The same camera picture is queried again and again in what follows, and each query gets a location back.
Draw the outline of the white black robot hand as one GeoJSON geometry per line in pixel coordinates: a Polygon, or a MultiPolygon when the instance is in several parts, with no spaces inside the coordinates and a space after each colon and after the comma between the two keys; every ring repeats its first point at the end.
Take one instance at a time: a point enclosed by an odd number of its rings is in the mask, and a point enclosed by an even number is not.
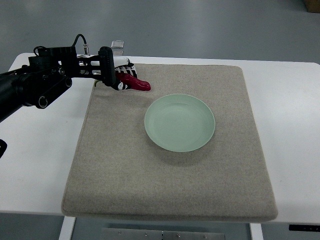
{"type": "Polygon", "coordinates": [[[114,70],[116,76],[116,82],[111,87],[114,90],[137,90],[136,86],[136,67],[130,62],[126,56],[114,56],[113,57],[114,70]]]}

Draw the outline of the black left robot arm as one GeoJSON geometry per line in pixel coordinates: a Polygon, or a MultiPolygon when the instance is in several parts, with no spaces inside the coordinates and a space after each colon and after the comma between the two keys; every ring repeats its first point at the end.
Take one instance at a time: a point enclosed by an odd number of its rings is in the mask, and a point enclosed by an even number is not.
{"type": "Polygon", "coordinates": [[[73,78],[92,78],[118,88],[113,51],[107,46],[97,55],[78,57],[76,45],[37,46],[29,64],[0,75],[0,119],[23,106],[45,109],[72,86],[73,78]]]}

